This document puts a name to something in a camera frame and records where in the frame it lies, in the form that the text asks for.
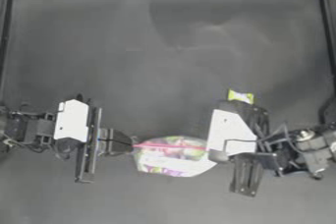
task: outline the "black table surface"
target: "black table surface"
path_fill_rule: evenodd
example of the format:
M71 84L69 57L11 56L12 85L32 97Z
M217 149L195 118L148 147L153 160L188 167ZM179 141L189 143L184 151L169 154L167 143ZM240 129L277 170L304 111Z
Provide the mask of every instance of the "black table surface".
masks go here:
M104 125L143 140L207 138L229 88L251 91L273 128L317 123L332 80L317 0L15 0L5 102L55 110L81 92ZM193 179L139 174L131 156L75 162L15 152L1 164L1 223L329 223L336 172L267 174L256 198L228 192L232 167Z

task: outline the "robotic arm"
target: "robotic arm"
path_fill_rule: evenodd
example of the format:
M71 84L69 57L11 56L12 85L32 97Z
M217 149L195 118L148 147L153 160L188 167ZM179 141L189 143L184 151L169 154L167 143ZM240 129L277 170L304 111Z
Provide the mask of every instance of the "robotic arm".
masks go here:
M131 138L101 128L101 108L72 99L59 103L57 113L11 111L0 107L0 136L4 151L13 147L36 153L51 149L60 158L75 150L75 182L95 179L99 155L132 152Z
M223 101L220 111L239 115L251 131L253 140L221 138L223 148L209 149L209 160L227 164L233 162L235 171L231 190L255 196L264 170L281 177L307 173L321 179L329 161L336 161L336 124L289 131L287 125L269 133L269 118L265 109L240 101ZM59 103L56 113L11 111L0 107L0 151L20 147L41 153L52 150L57 157L76 154L75 182L91 183L95 179L97 157L132 152L131 138L115 129L101 128L101 108L72 99ZM229 154L231 143L255 144L252 151Z
M276 176L305 173L320 180L329 161L336 162L336 124L289 131L283 124L269 133L269 119L265 109L240 101L220 102L219 109L237 114L256 140L225 140L223 150L209 150L209 159L225 164L233 162L235 171L231 190L245 196L255 196L263 178L263 171L272 170ZM231 141L256 143L249 153L227 155Z

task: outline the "metal bracket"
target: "metal bracket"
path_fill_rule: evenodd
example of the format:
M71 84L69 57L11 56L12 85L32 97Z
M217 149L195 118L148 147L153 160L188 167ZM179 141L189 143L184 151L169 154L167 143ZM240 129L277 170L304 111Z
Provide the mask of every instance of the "metal bracket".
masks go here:
M264 168L256 158L236 155L233 180L229 190L245 196L255 196L263 179Z

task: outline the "plastic bag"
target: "plastic bag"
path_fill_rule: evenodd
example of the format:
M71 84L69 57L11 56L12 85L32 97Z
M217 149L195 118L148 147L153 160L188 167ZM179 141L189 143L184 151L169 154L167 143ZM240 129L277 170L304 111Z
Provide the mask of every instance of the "plastic bag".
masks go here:
M216 164L208 160L207 142L196 138L164 137L147 140L133 147L133 158L140 172L193 177Z

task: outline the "dark background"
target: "dark background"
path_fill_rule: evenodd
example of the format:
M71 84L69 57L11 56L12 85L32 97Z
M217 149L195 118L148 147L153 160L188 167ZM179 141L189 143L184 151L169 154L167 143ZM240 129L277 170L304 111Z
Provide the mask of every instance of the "dark background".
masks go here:
M251 91L276 127L317 123L332 95L317 0L15 0L5 102L52 110L76 92L104 124L141 139L205 138L228 88ZM321 182L267 175L256 198L228 192L232 167L193 179L99 160L75 185L73 160L15 152L1 162L1 223L329 223L336 172Z

